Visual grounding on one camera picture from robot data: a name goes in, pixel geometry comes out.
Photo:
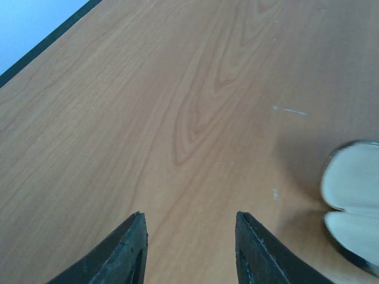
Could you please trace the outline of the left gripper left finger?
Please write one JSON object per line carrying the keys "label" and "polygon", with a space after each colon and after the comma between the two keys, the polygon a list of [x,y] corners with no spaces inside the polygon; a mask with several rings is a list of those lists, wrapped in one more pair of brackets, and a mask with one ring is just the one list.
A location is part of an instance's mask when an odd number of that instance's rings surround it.
{"label": "left gripper left finger", "polygon": [[147,261],[145,214],[131,214],[87,255],[50,283],[143,283]]}

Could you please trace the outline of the plaid brown glasses case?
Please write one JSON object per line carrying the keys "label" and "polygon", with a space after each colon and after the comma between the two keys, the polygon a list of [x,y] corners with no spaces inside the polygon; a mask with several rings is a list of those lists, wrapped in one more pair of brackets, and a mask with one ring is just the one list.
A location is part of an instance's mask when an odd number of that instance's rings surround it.
{"label": "plaid brown glasses case", "polygon": [[323,217],[332,246],[378,276],[378,142],[353,140],[334,149],[322,170],[320,193],[332,208]]}

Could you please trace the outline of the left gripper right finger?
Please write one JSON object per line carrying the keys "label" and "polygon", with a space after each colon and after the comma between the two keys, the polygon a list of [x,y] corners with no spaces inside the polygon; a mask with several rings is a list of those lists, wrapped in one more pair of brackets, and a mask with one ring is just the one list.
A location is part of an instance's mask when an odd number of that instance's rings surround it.
{"label": "left gripper right finger", "polygon": [[248,212],[236,214],[235,255],[239,283],[332,283]]}

